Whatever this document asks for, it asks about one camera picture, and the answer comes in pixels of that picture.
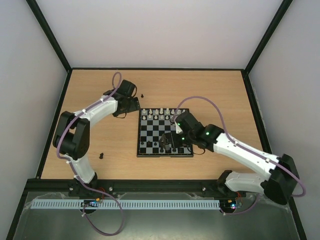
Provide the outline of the black folding chess board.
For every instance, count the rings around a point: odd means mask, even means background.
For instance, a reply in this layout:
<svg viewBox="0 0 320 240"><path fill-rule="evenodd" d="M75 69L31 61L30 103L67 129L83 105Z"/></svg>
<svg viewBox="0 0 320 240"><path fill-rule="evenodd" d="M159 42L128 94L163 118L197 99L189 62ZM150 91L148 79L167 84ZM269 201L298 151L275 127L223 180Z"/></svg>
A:
<svg viewBox="0 0 320 240"><path fill-rule="evenodd" d="M139 120L138 120L138 132L137 132L137 153L138 158L143 157L186 157L192 158L194 156L193 147L190 146L188 151L184 150L184 153L171 153L171 151L160 152L160 138L162 134L176 132L176 126L171 122L172 109L176 111L175 108L169 108L170 113L166 114L166 109L163 108L163 114L160 114L161 108L145 108L146 113L143 114L143 108L139 110ZM148 119L149 110L153 110L152 119ZM147 147L147 142L152 142L151 147Z"/></svg>

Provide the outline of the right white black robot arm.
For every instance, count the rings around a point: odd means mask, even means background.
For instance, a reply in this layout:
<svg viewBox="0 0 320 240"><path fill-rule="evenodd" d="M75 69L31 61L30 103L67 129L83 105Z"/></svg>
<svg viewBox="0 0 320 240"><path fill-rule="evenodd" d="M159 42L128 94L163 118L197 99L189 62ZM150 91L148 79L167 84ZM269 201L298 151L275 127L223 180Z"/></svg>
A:
<svg viewBox="0 0 320 240"><path fill-rule="evenodd" d="M300 182L293 158L277 156L249 146L214 125L203 126L191 113L164 116L173 125L174 132L162 134L159 144L163 149L178 149L195 145L204 151L221 154L253 170L239 173L226 170L217 180L218 191L229 196L245 191L264 194L273 202L286 205Z"/></svg>

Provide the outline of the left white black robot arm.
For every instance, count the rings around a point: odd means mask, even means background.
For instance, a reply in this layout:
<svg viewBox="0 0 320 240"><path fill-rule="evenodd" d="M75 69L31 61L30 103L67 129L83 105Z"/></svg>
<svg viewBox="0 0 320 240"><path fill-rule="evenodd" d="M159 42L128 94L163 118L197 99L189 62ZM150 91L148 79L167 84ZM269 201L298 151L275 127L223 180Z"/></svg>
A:
<svg viewBox="0 0 320 240"><path fill-rule="evenodd" d="M91 128L109 115L119 118L138 111L140 103L136 93L135 84L122 80L118 87L106 91L88 107L61 113L52 144L57 157L70 165L75 179L89 184L97 177L88 157Z"/></svg>

